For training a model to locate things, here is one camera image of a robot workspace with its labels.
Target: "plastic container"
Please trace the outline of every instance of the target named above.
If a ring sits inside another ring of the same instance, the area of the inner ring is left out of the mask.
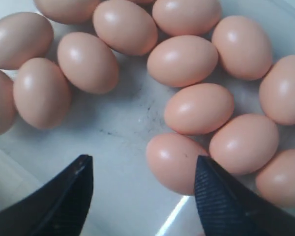
[[[275,58],[295,54],[295,0],[221,0],[224,15],[245,15],[269,34]],[[17,11],[36,11],[29,0],[0,0],[0,18]],[[93,32],[92,25],[53,23],[56,39],[48,57],[70,31]],[[78,155],[94,156],[95,190],[84,236],[197,236],[202,227],[193,197],[161,186],[149,171],[145,146],[169,131],[163,120],[166,102],[176,92],[154,81],[146,58],[120,54],[121,82],[104,96],[75,91],[62,126],[37,131],[20,118],[0,136],[0,210],[46,183]],[[15,72],[8,72],[13,78]],[[238,81],[220,68],[207,79],[235,95],[236,114],[261,113],[260,82]],[[281,149],[295,148],[295,126],[280,127]],[[197,137],[207,147],[208,137]],[[245,178],[253,188],[249,178]]]

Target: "egg cluster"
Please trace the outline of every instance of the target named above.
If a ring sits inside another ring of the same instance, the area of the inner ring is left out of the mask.
[[[156,178],[175,192],[192,195],[197,157],[210,155],[236,176],[260,170],[256,184],[261,195],[274,204],[295,205],[295,150],[276,155],[276,123],[295,124],[295,55],[273,64],[271,41],[256,21],[222,19],[218,0],[34,3],[42,15],[19,12],[0,20],[0,134],[13,125],[17,112],[38,129],[59,125],[70,109],[69,82],[92,94],[113,90],[119,65],[111,49],[128,56],[150,53],[149,74],[159,83],[182,88],[164,112],[175,133],[160,134],[147,145],[147,162]],[[139,6],[150,3],[151,15]],[[59,43],[56,64],[44,58],[54,40],[47,18],[62,24],[92,19],[98,37],[67,34]],[[157,45],[159,30],[170,38]],[[201,37],[210,31],[211,41]],[[233,118],[230,91],[201,83],[218,63],[238,79],[263,78],[259,96],[266,116]],[[1,69],[18,70],[15,81]],[[209,152],[186,136],[211,132]]]

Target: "textured black grip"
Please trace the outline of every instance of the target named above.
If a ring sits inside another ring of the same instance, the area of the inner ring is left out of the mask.
[[[208,164],[197,161],[195,198],[206,236],[269,236],[247,217],[247,212]]]

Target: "white tray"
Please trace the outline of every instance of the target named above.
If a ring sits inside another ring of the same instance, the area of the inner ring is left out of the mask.
[[[221,0],[224,15],[241,14],[260,22],[278,59],[295,54],[295,0]],[[0,18],[36,11],[31,0],[0,0]],[[92,32],[91,24],[53,24],[55,59],[60,38],[70,31]],[[63,125],[37,131],[20,118],[0,136],[0,210],[46,183],[82,153],[94,156],[95,190],[84,236],[197,236],[201,231],[193,197],[161,186],[149,171],[145,146],[169,131],[163,109],[176,89],[158,84],[146,72],[146,58],[118,54],[121,82],[104,96],[74,94]],[[13,78],[15,72],[8,72]],[[228,87],[236,114],[261,113],[259,82],[243,82],[218,68],[208,79]],[[281,149],[295,148],[295,126],[281,127]],[[208,137],[198,137],[207,147]]]

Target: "white surface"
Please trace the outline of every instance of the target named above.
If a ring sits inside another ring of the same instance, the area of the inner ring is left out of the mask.
[[[250,16],[263,25],[271,37],[276,58],[295,54],[295,0],[221,2],[224,15]],[[0,0],[0,18],[17,11],[35,11],[35,8],[30,0]],[[91,25],[54,24],[54,27],[56,40],[49,53],[52,59],[65,33],[92,32]],[[9,168],[14,166],[22,170],[16,172],[21,179],[12,178],[15,183],[6,185],[0,180],[4,185],[2,193],[9,195],[8,189],[16,193],[17,186],[24,180],[34,181],[36,186],[46,183],[78,155],[91,154],[95,158],[95,190],[83,235],[197,236],[201,224],[194,198],[177,195],[161,186],[145,160],[145,146],[150,138],[169,131],[162,114],[176,89],[158,84],[147,74],[146,58],[118,55],[118,59],[121,75],[117,89],[101,97],[75,91],[71,112],[62,126],[41,132],[18,119],[7,134],[0,136],[0,150],[5,153],[0,152],[0,156],[5,156],[3,160],[7,160],[4,162]],[[231,90],[236,99],[237,115],[261,113],[257,95],[259,82],[234,80],[220,68],[208,81]],[[280,148],[295,148],[295,126],[281,127],[281,134]],[[208,138],[197,139],[207,146]],[[4,172],[6,179],[13,175],[8,170]],[[20,190],[13,200],[0,202],[0,209],[25,195],[26,190]]]

